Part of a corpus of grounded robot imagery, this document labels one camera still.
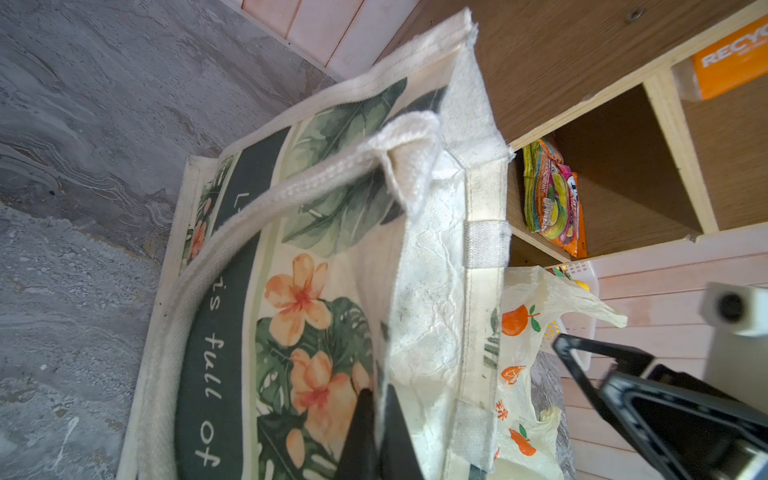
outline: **screw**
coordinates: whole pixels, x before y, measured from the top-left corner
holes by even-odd
[[[627,23],[635,22],[640,17],[642,17],[644,13],[645,13],[645,8],[637,7],[632,12],[629,12],[629,14],[627,14],[627,19],[626,19]]]

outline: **orange box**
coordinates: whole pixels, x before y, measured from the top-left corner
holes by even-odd
[[[693,56],[701,99],[709,100],[768,71],[768,15]]]

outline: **snack package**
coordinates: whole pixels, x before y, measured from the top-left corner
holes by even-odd
[[[576,179],[551,139],[523,148],[525,222],[573,255],[578,250],[579,201]]]
[[[574,172],[574,181],[576,182],[576,189],[578,191],[578,175]],[[581,202],[578,203],[578,235],[576,236],[576,258],[587,257],[587,235],[584,232],[584,209],[581,207]]]

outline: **plastic bag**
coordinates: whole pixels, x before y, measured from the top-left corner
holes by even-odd
[[[551,406],[536,418],[531,402],[531,366],[549,323],[576,312],[626,326],[627,317],[576,283],[539,266],[508,268],[502,293],[499,340],[496,439],[492,480],[545,478],[560,480],[555,442],[562,412]]]

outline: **pink wooden wall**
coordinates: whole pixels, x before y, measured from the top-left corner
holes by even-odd
[[[632,250],[593,261],[601,298],[629,317],[619,329],[598,321],[595,337],[636,346],[672,369],[702,378],[712,327],[698,314],[707,282],[768,286],[768,224]],[[595,356],[588,375],[602,379],[612,361]],[[577,478],[661,478],[563,378],[565,414]]]
[[[222,0],[336,80],[373,65],[419,0]]]

